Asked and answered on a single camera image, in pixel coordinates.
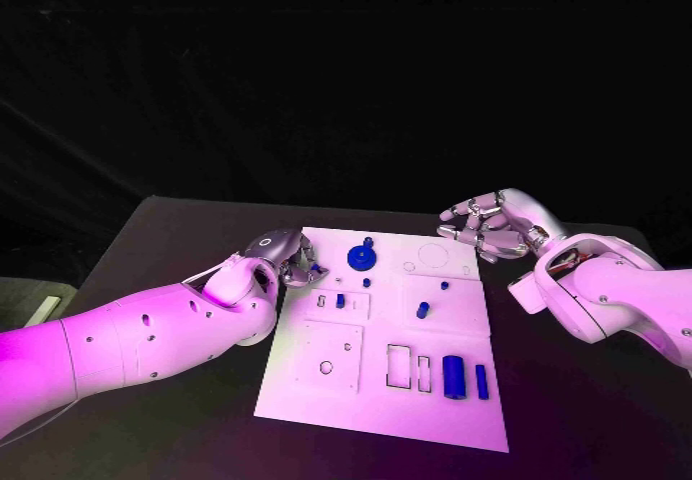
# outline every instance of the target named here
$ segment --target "black curtain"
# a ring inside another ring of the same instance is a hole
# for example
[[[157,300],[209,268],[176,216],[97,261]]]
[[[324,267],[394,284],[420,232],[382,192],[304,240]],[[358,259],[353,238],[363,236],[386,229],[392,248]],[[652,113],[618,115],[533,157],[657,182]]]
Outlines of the black curtain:
[[[510,186],[689,265],[685,45],[644,8],[4,9],[0,274],[78,285],[149,195],[437,213]]]

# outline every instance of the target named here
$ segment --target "white pegboard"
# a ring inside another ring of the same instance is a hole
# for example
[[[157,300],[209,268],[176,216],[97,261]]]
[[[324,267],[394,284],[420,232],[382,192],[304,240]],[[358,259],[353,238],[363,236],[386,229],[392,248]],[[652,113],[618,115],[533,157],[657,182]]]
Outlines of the white pegboard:
[[[304,228],[303,233],[330,274],[313,287],[287,291],[255,415],[509,451],[473,248],[435,237],[319,228]],[[366,236],[375,241],[378,262],[369,271],[358,272],[346,255]],[[363,278],[371,279],[369,288]],[[443,281],[450,283],[444,291]],[[339,293],[346,299],[343,309],[336,308]],[[320,295],[323,307],[317,306]],[[431,304],[422,320],[415,316],[421,301]],[[306,324],[320,324],[320,333],[306,333]],[[347,335],[360,338],[353,389],[356,356],[345,354],[356,353],[358,341],[345,351]],[[389,344],[411,349],[411,389],[386,387]],[[464,359],[464,400],[443,395],[445,355]],[[431,393],[418,392],[418,356],[430,357]],[[330,358],[334,370],[323,374],[320,363]],[[489,400],[479,399],[476,364],[486,366]]]

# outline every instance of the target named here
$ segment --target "robotic hand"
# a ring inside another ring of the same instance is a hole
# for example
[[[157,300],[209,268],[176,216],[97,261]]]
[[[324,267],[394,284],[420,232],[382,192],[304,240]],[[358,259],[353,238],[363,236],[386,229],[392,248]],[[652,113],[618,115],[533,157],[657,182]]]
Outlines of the robotic hand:
[[[665,271],[620,238],[572,236],[541,203],[513,188],[458,203],[440,219],[464,215],[461,230],[438,227],[443,237],[473,245],[493,264],[529,250],[538,257],[533,271],[509,285],[528,313],[548,307],[588,343],[627,330],[672,363],[692,369],[692,270]]]
[[[0,439],[79,398],[170,377],[232,345],[258,343],[277,322],[278,282],[300,288],[327,274],[301,231],[274,230],[182,283],[0,334]]]

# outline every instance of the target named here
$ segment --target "dark tabletop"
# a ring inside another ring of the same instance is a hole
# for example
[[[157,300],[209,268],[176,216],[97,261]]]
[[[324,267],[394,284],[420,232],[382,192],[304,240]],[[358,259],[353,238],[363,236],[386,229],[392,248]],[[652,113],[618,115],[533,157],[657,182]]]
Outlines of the dark tabletop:
[[[151,197],[68,307],[81,313],[218,264],[288,226],[435,235],[421,215]],[[568,225],[644,251],[629,227]],[[161,382],[85,398],[0,449],[0,478],[692,478],[692,379],[629,333],[594,345],[506,285],[532,258],[480,263],[509,454],[254,417],[272,337]]]

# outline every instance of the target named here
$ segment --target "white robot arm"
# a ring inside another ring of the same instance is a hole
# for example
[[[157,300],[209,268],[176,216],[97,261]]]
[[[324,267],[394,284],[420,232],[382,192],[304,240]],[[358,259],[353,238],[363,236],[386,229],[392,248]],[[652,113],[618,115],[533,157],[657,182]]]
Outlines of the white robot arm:
[[[441,225],[440,235],[474,245],[490,263],[529,251],[538,257],[533,271],[509,285],[528,313],[548,307],[588,343],[627,330],[672,363],[692,369],[692,270],[666,271],[620,238],[569,235],[541,203],[516,189],[466,200],[440,219],[463,215],[466,227]]]
[[[0,334],[0,439],[79,398],[157,381],[232,345],[254,345],[277,322],[278,282],[300,288],[327,273],[301,231],[275,230],[182,283]]]

